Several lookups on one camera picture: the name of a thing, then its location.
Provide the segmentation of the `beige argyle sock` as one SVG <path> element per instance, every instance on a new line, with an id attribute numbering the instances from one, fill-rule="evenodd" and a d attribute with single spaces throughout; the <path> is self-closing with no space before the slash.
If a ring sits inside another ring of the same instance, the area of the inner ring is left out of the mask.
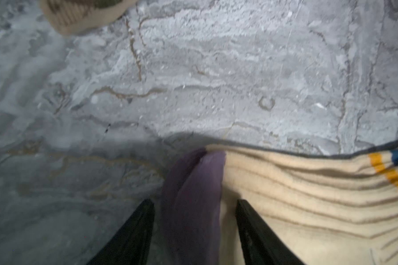
<path id="1" fill-rule="evenodd" d="M 39 6 L 56 32 L 70 36 L 113 23 L 136 3 L 136 0 L 43 0 Z"/>

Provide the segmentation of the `cream purple sock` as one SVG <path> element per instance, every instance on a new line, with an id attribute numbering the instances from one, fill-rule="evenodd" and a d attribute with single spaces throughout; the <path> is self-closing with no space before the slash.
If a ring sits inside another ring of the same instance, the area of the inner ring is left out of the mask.
<path id="1" fill-rule="evenodd" d="M 244 264 L 240 199 L 307 265 L 398 265 L 398 147 L 347 159 L 226 145 L 185 154 L 161 195 L 173 264 Z"/>

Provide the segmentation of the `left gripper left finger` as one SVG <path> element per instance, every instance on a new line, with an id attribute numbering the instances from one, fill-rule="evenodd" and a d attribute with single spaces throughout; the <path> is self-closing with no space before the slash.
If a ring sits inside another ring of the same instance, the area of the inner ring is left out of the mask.
<path id="1" fill-rule="evenodd" d="M 89 265 L 145 265 L 148 260 L 155 218 L 154 203 L 142 201 Z"/>

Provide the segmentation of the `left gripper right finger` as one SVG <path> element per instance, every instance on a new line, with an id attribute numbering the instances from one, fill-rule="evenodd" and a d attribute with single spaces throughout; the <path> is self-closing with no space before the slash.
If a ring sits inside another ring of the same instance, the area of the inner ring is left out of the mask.
<path id="1" fill-rule="evenodd" d="M 249 202 L 237 200 L 235 217 L 246 265 L 304 265 Z"/>

